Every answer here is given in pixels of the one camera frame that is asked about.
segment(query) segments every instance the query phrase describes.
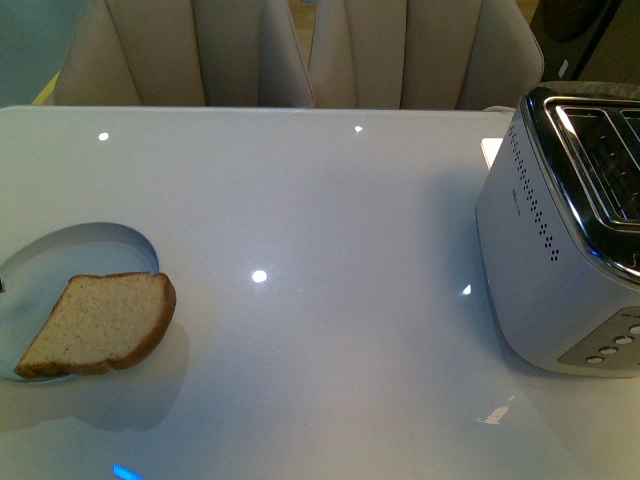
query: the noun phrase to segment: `blue light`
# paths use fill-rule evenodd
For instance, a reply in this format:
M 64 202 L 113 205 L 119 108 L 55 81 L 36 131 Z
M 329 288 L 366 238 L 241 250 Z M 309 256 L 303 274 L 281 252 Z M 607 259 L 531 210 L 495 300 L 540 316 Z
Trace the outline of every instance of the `blue light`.
M 120 465 L 113 466 L 113 475 L 122 480 L 142 480 L 142 475 L 138 475 Z

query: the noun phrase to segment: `toaster vent hole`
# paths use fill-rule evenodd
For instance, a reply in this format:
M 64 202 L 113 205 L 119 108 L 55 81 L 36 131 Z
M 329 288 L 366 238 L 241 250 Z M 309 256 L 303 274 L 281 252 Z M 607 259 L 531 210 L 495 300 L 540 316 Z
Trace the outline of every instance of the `toaster vent hole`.
M 554 247 L 553 245 L 553 235 L 547 233 L 548 224 L 544 223 L 542 211 L 538 208 L 538 200 L 534 196 L 533 188 L 531 187 L 531 179 L 527 174 L 527 167 L 524 163 L 524 158 L 522 157 L 522 152 L 520 151 L 520 146 L 518 144 L 518 140 L 516 139 L 516 134 L 513 128 L 513 125 L 509 129 L 509 139 L 511 144 L 511 149 L 513 152 L 513 161 L 516 164 L 516 170 L 520 174 L 520 184 L 522 185 L 522 190 L 526 193 L 526 201 L 529 203 L 529 211 L 533 215 L 533 222 L 539 226 L 538 235 L 544 245 L 544 248 L 549 253 L 549 259 L 552 262 L 557 262 L 560 250 Z

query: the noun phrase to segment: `toaster control panel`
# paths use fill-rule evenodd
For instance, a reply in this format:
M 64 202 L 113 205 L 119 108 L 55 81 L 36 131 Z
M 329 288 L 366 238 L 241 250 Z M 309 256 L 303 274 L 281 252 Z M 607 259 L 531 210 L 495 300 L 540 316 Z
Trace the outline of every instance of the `toaster control panel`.
M 640 306 L 619 310 L 558 358 L 558 363 L 640 370 Z

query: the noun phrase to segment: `toaster slot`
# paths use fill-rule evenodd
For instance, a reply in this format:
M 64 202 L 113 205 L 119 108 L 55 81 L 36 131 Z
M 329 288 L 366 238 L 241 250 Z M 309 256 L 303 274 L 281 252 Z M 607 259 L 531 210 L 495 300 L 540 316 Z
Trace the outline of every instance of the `toaster slot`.
M 625 110 L 622 112 L 622 116 L 631 127 L 631 130 L 633 130 L 633 133 L 636 134 L 638 140 L 640 140 L 640 111 Z
M 607 113 L 594 108 L 563 108 L 577 138 L 577 159 L 608 219 L 640 221 L 640 169 Z M 635 119 L 640 128 L 640 118 Z

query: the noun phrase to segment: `bread crust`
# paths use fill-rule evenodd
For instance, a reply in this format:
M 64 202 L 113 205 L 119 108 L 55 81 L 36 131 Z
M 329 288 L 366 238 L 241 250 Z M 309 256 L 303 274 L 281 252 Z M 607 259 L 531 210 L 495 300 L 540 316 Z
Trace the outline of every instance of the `bread crust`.
M 77 275 L 72 277 L 69 280 L 69 285 L 74 281 L 75 278 L 79 277 L 89 277 L 89 278 L 122 278 L 132 275 L 139 275 L 138 272 L 128 272 L 128 273 L 116 273 L 112 275 Z M 140 362 L 142 362 L 145 358 L 147 358 L 151 352 L 155 350 L 155 348 L 160 344 L 164 335 L 169 328 L 169 324 L 171 323 L 171 319 L 173 318 L 173 313 L 176 307 L 176 291 L 169 280 L 169 277 L 164 273 L 157 273 L 153 275 L 154 278 L 160 277 L 163 281 L 163 308 L 162 312 L 159 315 L 154 328 L 138 343 L 135 349 L 129 352 L 124 357 L 120 358 L 106 358 L 100 362 L 90 363 L 90 364 L 67 364 L 67 363 L 57 363 L 57 362 L 49 362 L 49 363 L 37 363 L 37 364 L 24 364 L 24 356 L 20 359 L 18 366 L 15 368 L 15 373 L 26 379 L 34 379 L 41 377 L 54 377 L 64 374 L 76 374 L 76 375 L 101 375 L 113 370 L 124 370 L 127 368 L 131 368 Z M 51 310 L 51 315 L 53 315 L 56 310 L 59 308 L 60 303 L 64 298 L 64 293 L 60 296 L 53 309 Z

